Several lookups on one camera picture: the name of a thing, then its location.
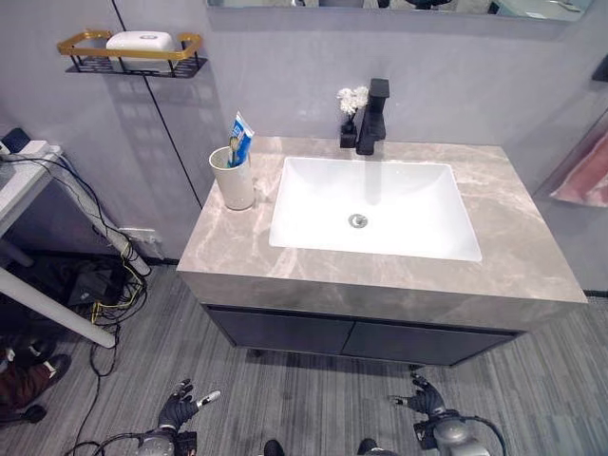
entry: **gray marble countertop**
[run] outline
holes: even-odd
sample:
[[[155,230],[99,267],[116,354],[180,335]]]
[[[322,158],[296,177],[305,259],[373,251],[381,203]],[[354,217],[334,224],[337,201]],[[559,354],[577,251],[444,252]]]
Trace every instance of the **gray marble countertop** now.
[[[482,261],[271,246],[270,225],[286,156],[451,165]],[[251,164],[254,206],[240,212],[227,209],[215,183],[181,258],[179,270],[205,302],[520,330],[531,329],[574,303],[586,302],[560,248],[500,147],[379,142],[373,156],[360,157],[353,149],[340,149],[337,140],[255,137]],[[237,276],[241,289],[233,286]],[[301,296],[307,293],[306,287],[296,281],[315,284],[320,293],[331,297],[322,304],[317,303],[318,296],[310,297],[307,307],[307,299]],[[300,298],[285,297],[290,287]],[[359,302],[367,293],[367,298],[392,304],[357,305],[343,293],[349,287],[357,290]],[[238,299],[238,290],[249,290],[251,299],[234,302],[244,301]],[[282,299],[262,302],[276,301],[278,290]],[[483,302],[493,304],[486,305],[484,315],[479,316]],[[498,321],[509,304],[509,316],[502,315]]]

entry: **white flower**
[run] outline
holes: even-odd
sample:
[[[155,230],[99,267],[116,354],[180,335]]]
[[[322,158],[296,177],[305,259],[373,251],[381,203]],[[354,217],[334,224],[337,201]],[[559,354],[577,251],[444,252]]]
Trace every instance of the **white flower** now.
[[[350,90],[347,87],[341,88],[340,90],[338,90],[338,98],[339,99],[343,99],[343,98],[350,98],[352,97],[352,90]]]
[[[360,86],[355,90],[347,87],[338,91],[337,98],[340,100],[340,110],[345,114],[352,115],[357,109],[368,103],[368,88]]]
[[[360,87],[352,91],[357,108],[363,107],[368,103],[369,92],[370,91],[368,90],[368,88],[364,85],[361,85]]]

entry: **soap dish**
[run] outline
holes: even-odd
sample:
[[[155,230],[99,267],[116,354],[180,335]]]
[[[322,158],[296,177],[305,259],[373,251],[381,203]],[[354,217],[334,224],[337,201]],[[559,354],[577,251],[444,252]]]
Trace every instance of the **soap dish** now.
[[[192,78],[207,62],[199,57],[198,49],[202,38],[196,33],[180,33],[178,40],[181,50],[141,50],[141,49],[106,49],[103,47],[75,47],[87,40],[109,40],[112,32],[109,30],[86,30],[78,33],[57,45],[59,53],[69,55],[73,66],[66,73],[101,73],[101,74],[133,74],[157,78]],[[120,66],[112,65],[110,57],[117,58]],[[166,61],[169,71],[154,71],[149,69],[129,69],[123,58],[141,58],[148,60]]]

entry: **gray striped floor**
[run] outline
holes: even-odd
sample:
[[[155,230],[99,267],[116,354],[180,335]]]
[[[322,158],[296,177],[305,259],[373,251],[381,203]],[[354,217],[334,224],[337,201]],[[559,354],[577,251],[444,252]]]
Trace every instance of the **gray striped floor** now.
[[[585,309],[454,369],[423,369],[450,407],[499,425],[512,455],[608,454],[608,301]],[[0,454],[57,455],[73,443],[94,392],[88,344],[63,344],[73,366],[41,403],[37,425],[0,429]],[[186,429],[199,433],[199,455],[255,456],[277,438],[289,455],[352,455],[364,437],[402,456],[423,454],[414,414],[388,394],[410,394],[405,366],[324,356],[233,349],[172,267],[156,267],[150,299],[124,324],[116,372],[83,434],[85,439],[155,425],[165,394],[184,377],[197,392],[222,397]],[[474,425],[492,454],[498,446]],[[112,454],[125,454],[129,444]],[[85,450],[79,454],[90,454]]]

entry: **cabinet door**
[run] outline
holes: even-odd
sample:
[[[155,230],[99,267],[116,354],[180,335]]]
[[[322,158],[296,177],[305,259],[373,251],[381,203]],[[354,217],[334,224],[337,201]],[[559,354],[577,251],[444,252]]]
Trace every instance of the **cabinet door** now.
[[[234,343],[255,349],[339,354],[353,322],[313,316],[207,308]]]
[[[342,354],[451,366],[513,337],[509,332],[357,322]]]

